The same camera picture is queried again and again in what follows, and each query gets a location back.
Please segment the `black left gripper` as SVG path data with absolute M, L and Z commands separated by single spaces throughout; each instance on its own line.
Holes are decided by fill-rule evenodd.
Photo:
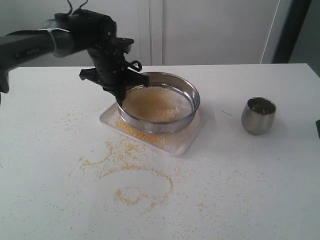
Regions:
M 112 48 L 111 51 L 101 47 L 92 47 L 87 52 L 94 68 L 82 69 L 79 73 L 81 80 L 89 80 L 105 91 L 110 92 L 118 105 L 126 98 L 127 88 L 135 86 L 148 87 L 150 78 L 140 74 L 142 66 L 139 62 L 127 62 L 124 53 Z

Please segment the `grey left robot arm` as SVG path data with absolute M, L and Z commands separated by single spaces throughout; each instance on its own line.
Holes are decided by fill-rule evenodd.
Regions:
M 93 68 L 80 71 L 81 80 L 89 80 L 118 102 L 130 87 L 148 87 L 150 78 L 141 74 L 139 61 L 128 62 L 134 40 L 117 36 L 117 23 L 111 17 L 76 9 L 57 13 L 38 30 L 20 30 L 0 38 L 0 91 L 9 92 L 9 71 L 47 54 L 57 58 L 87 51 Z

